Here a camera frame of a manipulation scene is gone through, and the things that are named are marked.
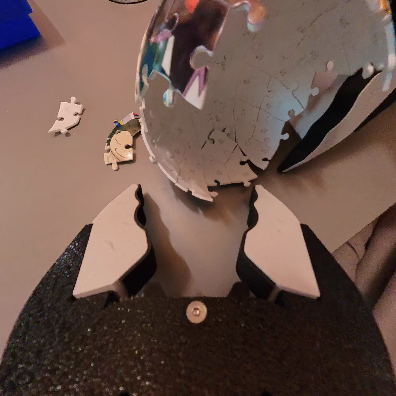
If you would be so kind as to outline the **white puzzle piece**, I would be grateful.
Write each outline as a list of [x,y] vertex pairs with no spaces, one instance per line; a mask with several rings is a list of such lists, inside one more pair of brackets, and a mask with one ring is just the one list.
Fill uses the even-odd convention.
[[60,103],[57,119],[48,130],[48,133],[60,132],[63,135],[67,134],[69,129],[78,125],[81,120],[83,110],[83,105],[77,103],[77,99],[74,96],[70,97],[69,102],[62,101]]

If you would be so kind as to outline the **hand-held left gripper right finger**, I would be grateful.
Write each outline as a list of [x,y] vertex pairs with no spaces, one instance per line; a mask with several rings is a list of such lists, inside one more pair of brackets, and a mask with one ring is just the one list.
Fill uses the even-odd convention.
[[300,221],[261,185],[251,192],[236,272],[260,299],[275,301],[281,292],[320,297]]

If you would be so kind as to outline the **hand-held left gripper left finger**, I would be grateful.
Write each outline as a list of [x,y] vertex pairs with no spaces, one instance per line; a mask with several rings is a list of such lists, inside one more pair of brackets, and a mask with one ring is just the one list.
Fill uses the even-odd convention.
[[127,300],[151,280],[157,263],[145,229],[144,203],[141,185],[133,184],[93,220],[74,298],[111,292]]

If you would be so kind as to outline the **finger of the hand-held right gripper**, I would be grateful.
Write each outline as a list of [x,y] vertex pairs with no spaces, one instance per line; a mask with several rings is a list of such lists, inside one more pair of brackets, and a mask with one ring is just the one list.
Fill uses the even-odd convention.
[[288,172],[325,153],[393,104],[395,74],[387,90],[383,89],[384,80],[384,72],[363,78],[359,71],[346,78],[317,120],[310,121],[305,116],[295,125],[301,141],[278,166],[278,171]]
[[326,78],[323,89],[290,122],[301,139],[344,139],[365,120],[363,70]]

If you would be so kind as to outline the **cream smiley puzzle piece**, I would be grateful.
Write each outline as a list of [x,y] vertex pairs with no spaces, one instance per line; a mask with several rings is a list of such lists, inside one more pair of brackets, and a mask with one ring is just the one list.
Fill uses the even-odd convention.
[[111,165],[112,170],[119,169],[120,162],[134,159],[133,137],[129,131],[116,130],[107,140],[103,154],[105,165]]

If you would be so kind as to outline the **blue plastic bin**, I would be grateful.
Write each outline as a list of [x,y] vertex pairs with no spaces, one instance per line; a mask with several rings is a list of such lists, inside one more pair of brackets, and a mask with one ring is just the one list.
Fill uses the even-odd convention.
[[32,12],[32,7],[26,0],[0,2],[0,50],[40,36],[32,21]]

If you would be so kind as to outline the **half-built puzzle ball shell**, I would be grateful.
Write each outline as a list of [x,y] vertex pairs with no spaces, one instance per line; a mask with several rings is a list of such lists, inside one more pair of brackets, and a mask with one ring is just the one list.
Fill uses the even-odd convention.
[[326,78],[395,74],[395,1],[161,1],[136,74],[150,160],[181,190],[250,185]]

